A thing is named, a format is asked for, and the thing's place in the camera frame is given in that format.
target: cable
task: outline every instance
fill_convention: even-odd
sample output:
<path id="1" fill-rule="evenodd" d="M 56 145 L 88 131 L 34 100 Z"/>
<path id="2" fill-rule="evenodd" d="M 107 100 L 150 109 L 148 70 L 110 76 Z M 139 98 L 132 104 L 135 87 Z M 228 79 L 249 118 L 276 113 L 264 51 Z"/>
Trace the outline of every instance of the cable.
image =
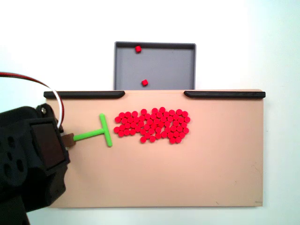
<path id="1" fill-rule="evenodd" d="M 39 80 L 36 80 L 32 77 L 29 77 L 29 76 L 24 76 L 24 75 L 21 75 L 21 74 L 15 74 L 15 73 L 7 73 L 7 72 L 0 72 L 0 77 L 11 77 L 11 78 L 19 78 L 19 79 L 24 79 L 24 80 L 28 80 L 28 81 L 33 81 L 33 82 L 36 82 L 36 83 L 39 83 L 39 84 L 42 84 L 48 88 L 50 88 L 57 101 L 58 101 L 58 105 L 59 105 L 59 109 L 60 109 L 60 116 L 59 116 L 59 120 L 57 122 L 57 128 L 60 128 L 63 120 L 64 120 L 64 117 L 65 117 L 65 108 L 64 108 L 64 104 L 61 100 L 61 97 L 59 96 L 59 94 L 56 92 L 55 89 L 51 88 L 49 85 L 46 85 L 44 84 L 43 82 L 39 81 Z"/>

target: red disc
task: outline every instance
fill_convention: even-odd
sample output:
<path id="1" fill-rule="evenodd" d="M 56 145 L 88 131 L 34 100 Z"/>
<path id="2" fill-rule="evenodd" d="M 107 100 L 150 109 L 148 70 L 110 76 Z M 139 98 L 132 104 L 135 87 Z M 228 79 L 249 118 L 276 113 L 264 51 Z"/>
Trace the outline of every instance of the red disc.
<path id="1" fill-rule="evenodd" d="M 151 125 L 153 123 L 153 120 L 149 119 L 147 120 L 147 124 Z"/>
<path id="2" fill-rule="evenodd" d="M 158 112 L 158 109 L 157 108 L 153 108 L 152 109 L 152 113 L 156 114 Z"/>
<path id="3" fill-rule="evenodd" d="M 161 137 L 162 138 L 166 138 L 167 136 L 168 136 L 167 132 L 165 132 L 165 131 L 161 132 Z"/>
<path id="4" fill-rule="evenodd" d="M 143 126 L 144 126 L 144 121 L 138 122 L 138 126 L 139 126 L 139 127 L 143 127 Z"/>
<path id="5" fill-rule="evenodd" d="M 146 113 L 147 113 L 147 110 L 146 110 L 146 109 L 142 109 L 142 110 L 141 110 L 141 114 L 142 114 L 142 115 L 145 115 Z"/>
<path id="6" fill-rule="evenodd" d="M 149 134 L 149 132 L 145 133 L 145 138 L 149 139 L 151 136 L 151 134 Z"/>
<path id="7" fill-rule="evenodd" d="M 165 112 L 165 108 L 164 108 L 164 107 L 160 107 L 160 108 L 159 108 L 159 111 L 160 111 L 161 113 L 164 113 L 164 112 Z"/>
<path id="8" fill-rule="evenodd" d="M 149 134 L 152 135 L 152 134 L 154 134 L 154 129 L 150 128 L 148 132 L 149 132 Z"/>
<path id="9" fill-rule="evenodd" d="M 141 131 L 141 127 L 137 126 L 137 127 L 135 128 L 135 131 L 136 131 L 136 132 L 140 132 L 140 131 Z"/>
<path id="10" fill-rule="evenodd" d="M 154 123 L 159 124 L 159 119 L 158 118 L 154 119 Z"/>
<path id="11" fill-rule="evenodd" d="M 120 127 L 115 127 L 114 129 L 113 129 L 113 131 L 114 131 L 114 133 L 118 133 L 119 131 L 120 131 Z"/>
<path id="12" fill-rule="evenodd" d="M 170 116 L 173 116 L 173 115 L 175 114 L 175 111 L 174 111 L 173 109 L 171 109 L 171 110 L 169 111 L 169 114 L 170 114 Z"/>
<path id="13" fill-rule="evenodd" d="M 180 132 L 180 133 L 179 133 L 179 137 L 184 138 L 185 136 L 186 136 L 185 133 L 183 133 L 183 132 Z"/>
<path id="14" fill-rule="evenodd" d="M 125 124 L 125 123 L 127 123 L 127 119 L 126 119 L 126 118 L 123 118 L 123 119 L 121 120 L 121 122 L 122 122 L 122 124 Z"/>
<path id="15" fill-rule="evenodd" d="M 174 137 L 178 137 L 179 136 L 179 132 L 175 131 L 173 135 L 174 135 Z"/>
<path id="16" fill-rule="evenodd" d="M 171 126 L 171 131 L 172 132 L 176 131 L 176 127 L 175 126 Z"/>
<path id="17" fill-rule="evenodd" d="M 156 133 L 155 137 L 156 137 L 156 139 L 160 139 L 161 138 L 161 134 L 160 133 Z"/>
<path id="18" fill-rule="evenodd" d="M 169 132 L 168 133 L 168 138 L 172 138 L 172 137 L 174 137 L 174 134 L 172 132 Z"/>
<path id="19" fill-rule="evenodd" d="M 178 120 L 174 120 L 174 121 L 173 121 L 173 125 L 174 125 L 174 126 L 178 126 L 178 125 L 179 125 Z"/>
<path id="20" fill-rule="evenodd" d="M 133 122 L 134 122 L 134 123 L 138 123 L 139 121 L 140 121 L 140 118 L 138 118 L 138 117 L 134 117 L 134 118 L 133 118 Z"/>
<path id="21" fill-rule="evenodd" d="M 188 112 L 187 112 L 187 111 L 183 111 L 183 112 L 182 112 L 182 116 L 183 116 L 183 117 L 187 117 L 187 116 L 188 116 Z"/>
<path id="22" fill-rule="evenodd" d="M 183 117 L 179 117 L 179 118 L 178 118 L 178 122 L 179 122 L 179 123 L 183 123 L 183 122 L 184 122 L 184 118 L 183 118 Z"/>
<path id="23" fill-rule="evenodd" d="M 171 128 L 166 127 L 166 128 L 165 128 L 165 132 L 170 133 L 170 132 L 171 132 Z"/>
<path id="24" fill-rule="evenodd" d="M 148 120 L 150 119 L 151 115 L 149 113 L 145 114 L 145 119 Z"/>
<path id="25" fill-rule="evenodd" d="M 185 134 L 187 134 L 187 133 L 189 132 L 189 129 L 188 129 L 188 128 L 183 128 L 183 132 L 184 132 Z"/>
<path id="26" fill-rule="evenodd" d="M 181 142 L 181 138 L 180 137 L 177 137 L 176 138 L 176 143 L 180 143 Z"/>
<path id="27" fill-rule="evenodd" d="M 181 109 L 176 110 L 176 114 L 180 116 L 182 114 L 182 110 Z"/>
<path id="28" fill-rule="evenodd" d="M 129 118 L 131 116 L 131 113 L 130 112 L 126 112 L 125 113 L 125 117 Z"/>
<path id="29" fill-rule="evenodd" d="M 179 115 L 177 115 L 177 114 L 173 115 L 174 120 L 178 120 L 178 118 L 179 118 Z"/>
<path id="30" fill-rule="evenodd" d="M 128 129 L 125 129 L 125 130 L 124 130 L 124 135 L 125 135 L 125 136 L 128 136 L 129 134 L 130 134 L 130 131 L 129 131 Z"/>
<path id="31" fill-rule="evenodd" d="M 151 137 L 149 138 L 149 140 L 150 140 L 150 142 L 155 142 L 156 138 L 155 138 L 155 136 L 151 136 Z"/>
<path id="32" fill-rule="evenodd" d="M 145 130 L 149 130 L 150 129 L 150 125 L 149 124 L 145 124 L 144 129 Z"/>
<path id="33" fill-rule="evenodd" d="M 146 134 L 146 130 L 145 129 L 141 129 L 140 133 L 141 133 L 141 135 L 145 135 Z"/>
<path id="34" fill-rule="evenodd" d="M 137 113 L 137 111 L 133 111 L 133 112 L 131 113 L 131 115 L 132 115 L 132 117 L 137 117 L 138 113 Z"/>
<path id="35" fill-rule="evenodd" d="M 131 127 L 131 126 L 130 126 L 130 123 L 125 123 L 124 126 L 125 126 L 126 129 L 129 129 L 129 128 Z"/>
<path id="36" fill-rule="evenodd" d="M 156 113 L 157 118 L 161 118 L 163 114 L 161 112 Z"/>
<path id="37" fill-rule="evenodd" d="M 178 132 L 182 132 L 182 130 L 183 130 L 182 126 L 177 126 L 176 129 Z"/>
<path id="38" fill-rule="evenodd" d="M 130 130 L 130 135 L 135 135 L 136 134 L 136 130 L 135 129 L 131 129 Z"/>
<path id="39" fill-rule="evenodd" d="M 118 133 L 119 137 L 122 137 L 124 136 L 124 131 L 120 130 L 119 133 Z"/>
<path id="40" fill-rule="evenodd" d="M 121 119 L 123 119 L 123 118 L 125 117 L 125 113 L 120 112 L 120 113 L 119 113 L 119 117 L 120 117 Z"/>
<path id="41" fill-rule="evenodd" d="M 189 117 L 187 116 L 186 118 L 184 118 L 184 121 L 185 121 L 186 123 L 189 123 L 189 122 L 191 121 L 191 118 L 189 118 Z"/>
<path id="42" fill-rule="evenodd" d="M 121 117 L 120 116 L 117 116 L 116 118 L 114 118 L 114 121 L 116 123 L 120 123 L 121 122 Z"/>
<path id="43" fill-rule="evenodd" d="M 154 120 L 156 118 L 156 114 L 152 113 L 150 118 Z"/>
<path id="44" fill-rule="evenodd" d="M 158 126 L 157 126 L 156 124 L 154 124 L 154 123 L 151 124 L 151 128 L 152 128 L 152 129 L 155 130 L 157 127 L 158 127 Z"/>
<path id="45" fill-rule="evenodd" d="M 160 128 L 163 128 L 164 127 L 164 123 L 163 122 L 159 122 L 159 124 L 158 124 L 158 126 L 160 127 Z"/>
<path id="46" fill-rule="evenodd" d="M 171 125 L 171 123 L 169 121 L 165 122 L 165 127 L 168 128 Z"/>
<path id="47" fill-rule="evenodd" d="M 173 138 L 173 137 L 170 138 L 170 143 L 171 143 L 171 144 L 174 144 L 175 142 L 176 142 L 176 139 L 175 139 L 175 138 Z"/>
<path id="48" fill-rule="evenodd" d="M 127 119 L 127 122 L 128 122 L 128 123 L 132 123 L 132 122 L 133 122 L 133 118 L 132 118 L 132 117 L 129 117 L 129 118 Z"/>
<path id="49" fill-rule="evenodd" d="M 146 138 L 145 137 L 141 137 L 141 143 L 145 143 L 146 142 Z"/>
<path id="50" fill-rule="evenodd" d="M 125 125 L 120 125 L 120 130 L 125 130 Z"/>
<path id="51" fill-rule="evenodd" d="M 157 128 L 155 129 L 155 132 L 156 132 L 156 133 L 160 133 L 160 132 L 161 132 L 161 128 L 160 128 L 160 127 L 157 127 Z"/>
<path id="52" fill-rule="evenodd" d="M 139 119 L 140 119 L 140 121 L 144 121 L 145 117 L 144 116 L 140 116 Z"/>
<path id="53" fill-rule="evenodd" d="M 162 117 L 160 118 L 160 121 L 162 121 L 162 122 L 166 122 L 166 121 L 167 121 L 167 118 L 166 118 L 166 117 L 164 117 L 164 116 L 162 116 Z"/>
<path id="54" fill-rule="evenodd" d="M 166 118 L 167 118 L 169 115 L 170 115 L 170 114 L 169 114 L 169 112 L 167 112 L 167 111 L 166 111 L 166 112 L 164 112 L 164 117 L 166 117 Z"/>

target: screw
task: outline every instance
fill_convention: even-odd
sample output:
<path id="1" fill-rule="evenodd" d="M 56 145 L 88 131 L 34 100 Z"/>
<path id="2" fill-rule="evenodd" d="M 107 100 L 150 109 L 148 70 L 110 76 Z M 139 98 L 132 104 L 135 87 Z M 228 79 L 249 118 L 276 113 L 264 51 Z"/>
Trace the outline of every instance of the screw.
<path id="1" fill-rule="evenodd" d="M 42 114 L 46 114 L 47 113 L 47 110 L 45 108 L 41 108 L 41 111 L 42 111 Z"/>

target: red wire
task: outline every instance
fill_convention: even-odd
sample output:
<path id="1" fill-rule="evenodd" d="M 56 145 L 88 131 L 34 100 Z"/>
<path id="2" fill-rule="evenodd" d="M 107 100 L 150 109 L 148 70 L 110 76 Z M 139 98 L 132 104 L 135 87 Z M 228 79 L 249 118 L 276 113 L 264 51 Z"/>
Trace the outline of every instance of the red wire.
<path id="1" fill-rule="evenodd" d="M 7 73 L 7 72 L 0 72 L 0 77 L 12 77 L 12 78 L 19 78 L 19 79 L 24 79 L 24 80 L 28 80 L 28 81 L 33 81 L 33 82 L 36 82 L 36 83 L 40 83 L 46 87 L 48 87 L 46 84 L 44 84 L 43 82 L 40 82 L 34 78 L 31 78 L 29 76 L 24 76 L 24 75 L 21 75 L 21 74 L 15 74 L 15 73 Z M 61 102 L 61 106 L 62 106 L 62 115 L 61 115 L 61 123 L 64 121 L 64 117 L 65 117 L 65 107 L 64 107 L 64 104 L 62 102 L 62 99 L 60 97 L 60 95 L 58 95 L 59 98 L 60 98 L 60 102 Z"/>

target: pile of red discs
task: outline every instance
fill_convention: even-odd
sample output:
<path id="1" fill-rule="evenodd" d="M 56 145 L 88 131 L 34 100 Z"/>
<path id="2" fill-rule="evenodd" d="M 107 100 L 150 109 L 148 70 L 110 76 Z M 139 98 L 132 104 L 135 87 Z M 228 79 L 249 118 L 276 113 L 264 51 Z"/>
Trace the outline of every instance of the pile of red discs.
<path id="1" fill-rule="evenodd" d="M 160 138 L 169 138 L 170 143 L 180 143 L 181 140 L 189 133 L 187 128 L 191 119 L 188 117 L 188 112 L 178 109 L 166 111 L 164 107 L 153 108 L 151 113 L 146 109 L 142 109 L 141 113 L 120 112 L 115 118 L 116 123 L 121 123 L 115 127 L 113 131 L 119 137 L 135 135 L 140 133 L 141 143 L 145 143 L 147 139 L 150 142 L 155 142 Z"/>

